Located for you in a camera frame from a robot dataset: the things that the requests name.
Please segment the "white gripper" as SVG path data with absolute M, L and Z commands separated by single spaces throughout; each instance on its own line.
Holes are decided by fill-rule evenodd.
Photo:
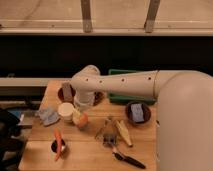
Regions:
M 74 105 L 80 110 L 84 111 L 94 105 L 95 93 L 86 91 L 77 91 L 74 96 Z M 80 121 L 82 113 L 76 108 L 73 109 L 72 120 L 75 125 Z

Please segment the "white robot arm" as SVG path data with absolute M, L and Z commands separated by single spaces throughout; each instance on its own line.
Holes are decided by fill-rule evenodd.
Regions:
M 156 99 L 157 171 L 213 171 L 213 76 L 192 70 L 102 76 L 89 65 L 71 85 L 82 108 L 96 91 Z

